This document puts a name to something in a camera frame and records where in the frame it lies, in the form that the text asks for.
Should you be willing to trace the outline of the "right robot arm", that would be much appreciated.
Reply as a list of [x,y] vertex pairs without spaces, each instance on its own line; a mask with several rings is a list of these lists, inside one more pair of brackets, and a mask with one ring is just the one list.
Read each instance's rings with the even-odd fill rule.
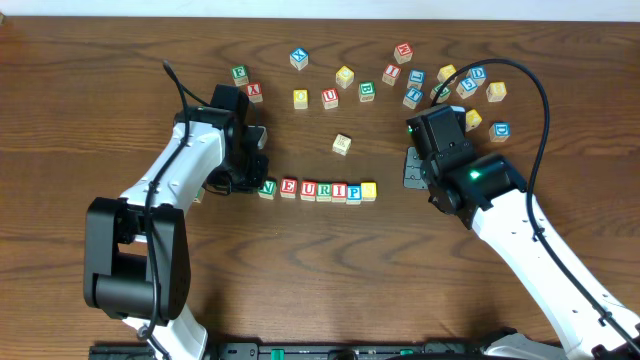
[[480,157],[461,107],[407,121],[429,201],[458,217],[511,268],[570,359],[636,359],[639,317],[620,303],[555,231],[522,175],[502,155]]

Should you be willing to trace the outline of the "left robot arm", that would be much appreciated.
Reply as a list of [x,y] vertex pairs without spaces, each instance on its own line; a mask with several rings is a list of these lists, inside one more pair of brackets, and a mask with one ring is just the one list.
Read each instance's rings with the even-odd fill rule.
[[208,333],[186,304],[191,265],[186,215],[203,191],[252,194],[264,184],[263,126],[245,122],[250,100],[219,85],[185,105],[159,157],[115,199],[97,197],[85,228],[83,295],[136,331],[138,345],[94,345],[92,359],[206,359]]

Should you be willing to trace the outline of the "red E wooden block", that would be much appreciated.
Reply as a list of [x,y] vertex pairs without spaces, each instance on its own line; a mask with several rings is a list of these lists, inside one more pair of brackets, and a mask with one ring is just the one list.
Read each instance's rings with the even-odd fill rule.
[[298,181],[294,178],[283,178],[280,185],[280,195],[283,198],[295,199],[297,195]]

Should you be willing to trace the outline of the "green N wooden block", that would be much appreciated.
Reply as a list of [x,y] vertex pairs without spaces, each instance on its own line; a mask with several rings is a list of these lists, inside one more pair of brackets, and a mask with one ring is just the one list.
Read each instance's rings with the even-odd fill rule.
[[267,179],[263,186],[259,189],[258,194],[260,198],[273,200],[277,191],[277,182],[275,180]]

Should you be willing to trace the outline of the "blue P wooden block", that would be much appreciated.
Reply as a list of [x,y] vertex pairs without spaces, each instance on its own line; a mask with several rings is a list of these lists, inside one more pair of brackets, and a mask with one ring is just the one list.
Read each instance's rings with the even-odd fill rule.
[[348,205],[359,205],[362,202],[362,188],[360,185],[347,186],[346,203]]

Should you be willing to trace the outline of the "green R wooden block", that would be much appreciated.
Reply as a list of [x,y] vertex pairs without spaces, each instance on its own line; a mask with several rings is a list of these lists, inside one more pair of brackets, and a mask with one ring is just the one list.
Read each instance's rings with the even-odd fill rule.
[[316,201],[317,202],[332,201],[332,184],[331,183],[317,184]]

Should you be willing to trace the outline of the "yellow S wooden block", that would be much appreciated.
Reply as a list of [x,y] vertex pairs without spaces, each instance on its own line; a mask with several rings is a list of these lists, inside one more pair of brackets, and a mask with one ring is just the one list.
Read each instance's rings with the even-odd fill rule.
[[378,195],[376,182],[362,182],[360,186],[361,186],[361,193],[362,193],[362,201],[373,202],[376,200]]

